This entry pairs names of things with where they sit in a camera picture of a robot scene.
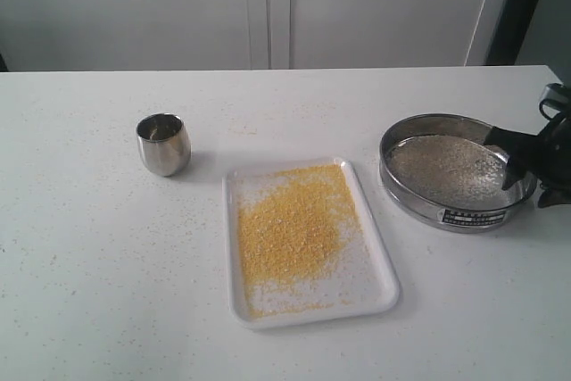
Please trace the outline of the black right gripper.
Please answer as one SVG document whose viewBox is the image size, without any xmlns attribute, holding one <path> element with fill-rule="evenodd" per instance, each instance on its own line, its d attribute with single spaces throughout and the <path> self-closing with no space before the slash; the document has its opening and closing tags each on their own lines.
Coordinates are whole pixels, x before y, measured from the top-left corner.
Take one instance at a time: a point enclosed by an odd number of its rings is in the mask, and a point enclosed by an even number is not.
<svg viewBox="0 0 571 381">
<path fill-rule="evenodd" d="M 508 156 L 503 190 L 530 173 L 544 183 L 538 208 L 571 203 L 569 190 L 553 188 L 570 187 L 570 114 L 556 114 L 537 136 L 492 127 L 484 145 L 497 146 Z"/>
</svg>

